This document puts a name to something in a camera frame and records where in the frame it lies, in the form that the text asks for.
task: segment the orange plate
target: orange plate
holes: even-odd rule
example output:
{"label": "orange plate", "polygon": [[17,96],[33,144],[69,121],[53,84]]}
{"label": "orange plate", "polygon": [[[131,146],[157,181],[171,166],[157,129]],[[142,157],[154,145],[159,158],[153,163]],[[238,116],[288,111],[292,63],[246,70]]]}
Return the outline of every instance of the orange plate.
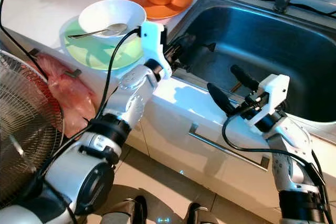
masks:
{"label": "orange plate", "polygon": [[131,0],[141,5],[147,13],[148,19],[170,18],[186,10],[193,0],[172,0],[167,5],[154,5],[148,0]]}

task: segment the metal spoon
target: metal spoon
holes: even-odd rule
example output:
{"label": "metal spoon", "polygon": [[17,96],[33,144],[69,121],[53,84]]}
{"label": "metal spoon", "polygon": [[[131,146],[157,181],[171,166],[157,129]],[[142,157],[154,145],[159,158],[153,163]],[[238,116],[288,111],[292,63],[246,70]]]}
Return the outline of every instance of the metal spoon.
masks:
{"label": "metal spoon", "polygon": [[125,31],[127,28],[128,28],[127,24],[117,23],[117,24],[109,25],[108,27],[106,27],[103,30],[93,31],[93,32],[87,33],[87,34],[68,35],[68,38],[79,39],[79,38],[84,38],[84,37],[90,36],[92,34],[101,33],[101,32],[104,32],[104,31],[109,31],[108,34],[107,34],[108,36],[118,35],[118,34],[122,33],[123,31]]}

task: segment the sink basin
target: sink basin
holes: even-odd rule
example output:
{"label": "sink basin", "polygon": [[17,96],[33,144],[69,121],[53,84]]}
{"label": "sink basin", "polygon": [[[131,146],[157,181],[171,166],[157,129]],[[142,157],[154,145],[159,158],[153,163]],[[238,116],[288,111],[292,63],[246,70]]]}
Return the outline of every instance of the sink basin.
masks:
{"label": "sink basin", "polygon": [[[258,81],[285,74],[286,112],[311,122],[336,121],[336,103],[328,102],[336,97],[336,30],[235,0],[198,0],[169,38],[185,33],[196,37],[180,59],[192,84],[213,82],[239,101],[250,90],[230,93],[238,83],[233,64]],[[211,43],[213,52],[205,47]]]}

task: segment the white cabinet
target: white cabinet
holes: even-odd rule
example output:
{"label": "white cabinet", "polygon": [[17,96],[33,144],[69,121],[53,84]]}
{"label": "white cabinet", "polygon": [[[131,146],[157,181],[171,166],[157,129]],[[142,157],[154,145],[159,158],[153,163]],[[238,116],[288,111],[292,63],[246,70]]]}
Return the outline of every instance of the white cabinet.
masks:
{"label": "white cabinet", "polygon": [[[263,169],[256,164],[260,164],[264,154],[235,151],[229,155],[212,147],[211,143],[217,143],[229,149],[221,135],[225,114],[209,94],[190,86],[175,87],[174,90],[170,90],[169,85],[162,87],[164,90],[159,90],[146,105],[142,119],[151,158],[277,223],[279,213],[274,208],[279,206],[279,199],[271,172],[270,155],[266,155],[270,159],[269,165]],[[232,131],[228,129],[228,136],[239,137],[239,134],[245,134],[245,130],[242,128],[238,133],[233,133],[237,132],[233,125]],[[244,140],[233,142],[251,145],[244,143]],[[266,143],[252,145],[265,147]]]}
{"label": "white cabinet", "polygon": [[143,131],[141,127],[141,122],[139,122],[130,132],[126,143],[138,151],[148,155],[148,149],[146,145],[145,138],[143,136]]}

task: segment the fan grille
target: fan grille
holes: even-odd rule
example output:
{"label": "fan grille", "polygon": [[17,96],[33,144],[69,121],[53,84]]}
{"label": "fan grille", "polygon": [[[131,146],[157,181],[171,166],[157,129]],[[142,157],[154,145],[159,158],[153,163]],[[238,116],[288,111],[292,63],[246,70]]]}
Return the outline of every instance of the fan grille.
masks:
{"label": "fan grille", "polygon": [[14,148],[13,136],[40,168],[61,144],[62,114],[46,81],[16,57],[0,54],[0,208],[15,200],[32,173]]}

